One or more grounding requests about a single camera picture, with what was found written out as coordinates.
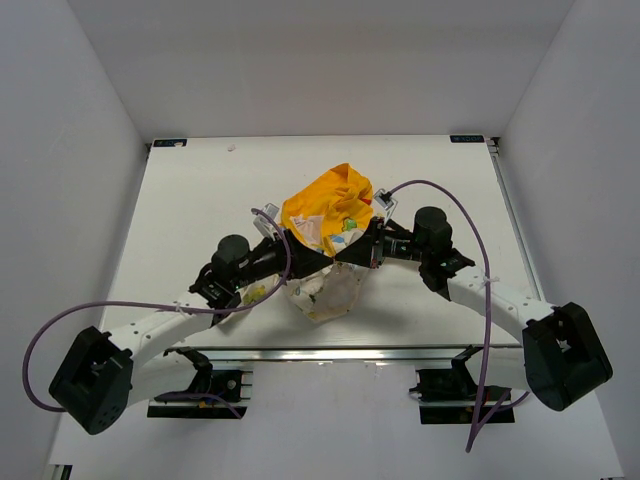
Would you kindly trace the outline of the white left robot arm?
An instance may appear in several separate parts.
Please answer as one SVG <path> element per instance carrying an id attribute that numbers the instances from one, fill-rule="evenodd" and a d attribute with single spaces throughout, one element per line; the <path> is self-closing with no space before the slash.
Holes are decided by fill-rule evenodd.
<path id="1" fill-rule="evenodd" d="M 272 275 L 302 279 L 330 265 L 289 230 L 256 247 L 240 235 L 224 237 L 194 283 L 174 303 L 111 331 L 88 327 L 74 339 L 49 386 L 50 395 L 91 435 L 113 425 L 126 408 L 146 400 L 194 401 L 214 389 L 214 367 L 193 347 L 178 343 L 245 310 L 240 291 Z"/>

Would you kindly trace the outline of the cream dinosaur print baby jacket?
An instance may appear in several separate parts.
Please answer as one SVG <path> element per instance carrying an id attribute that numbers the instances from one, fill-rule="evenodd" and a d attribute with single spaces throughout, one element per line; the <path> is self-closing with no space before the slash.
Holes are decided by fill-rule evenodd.
<path id="1" fill-rule="evenodd" d="M 365 233 L 372 219 L 385 219 L 374 203 L 370 180 L 350 164 L 337 165 L 285 200 L 280 226 L 303 246 L 334 259 Z M 368 270 L 334 262 L 321 270 L 291 279 L 281 290 L 310 321 L 321 324 L 347 314 L 357 303 Z"/>

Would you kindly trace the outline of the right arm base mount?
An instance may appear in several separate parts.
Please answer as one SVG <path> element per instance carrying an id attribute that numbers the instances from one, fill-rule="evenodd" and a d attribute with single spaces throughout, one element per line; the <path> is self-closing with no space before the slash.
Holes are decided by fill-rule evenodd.
<path id="1" fill-rule="evenodd" d="M 416 371 L 417 383 L 409 389 L 409 396 L 419 404 L 422 425 L 470 425 L 475 406 L 475 385 L 455 377 L 452 369 L 420 369 Z M 489 424 L 513 424 L 515 415 L 510 407 L 511 394 L 502 387 L 484 389 L 479 419 L 489 412 L 506 393 L 500 408 L 489 418 Z"/>

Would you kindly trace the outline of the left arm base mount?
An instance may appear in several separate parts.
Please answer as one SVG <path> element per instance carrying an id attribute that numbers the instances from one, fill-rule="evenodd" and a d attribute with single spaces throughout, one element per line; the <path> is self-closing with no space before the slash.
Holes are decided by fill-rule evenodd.
<path id="1" fill-rule="evenodd" d="M 152 387 L 146 416 L 152 419 L 241 420 L 252 397 L 253 368 L 242 364 L 189 368 L 165 375 Z"/>

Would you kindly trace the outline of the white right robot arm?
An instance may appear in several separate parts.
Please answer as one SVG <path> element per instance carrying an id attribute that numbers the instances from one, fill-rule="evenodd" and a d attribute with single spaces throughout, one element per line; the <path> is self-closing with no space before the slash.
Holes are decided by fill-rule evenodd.
<path id="1" fill-rule="evenodd" d="M 415 261 L 430 291 L 490 319 L 520 344 L 518 351 L 490 353 L 486 372 L 479 349 L 456 357 L 451 384 L 463 398 L 477 397 L 489 383 L 527 390 L 548 408 L 563 411 L 612 378 L 612 365 L 583 307 L 554 306 L 490 280 L 454 248 L 452 233 L 446 214 L 436 207 L 418 210 L 412 231 L 374 217 L 336 259 L 370 269 L 387 258 Z"/>

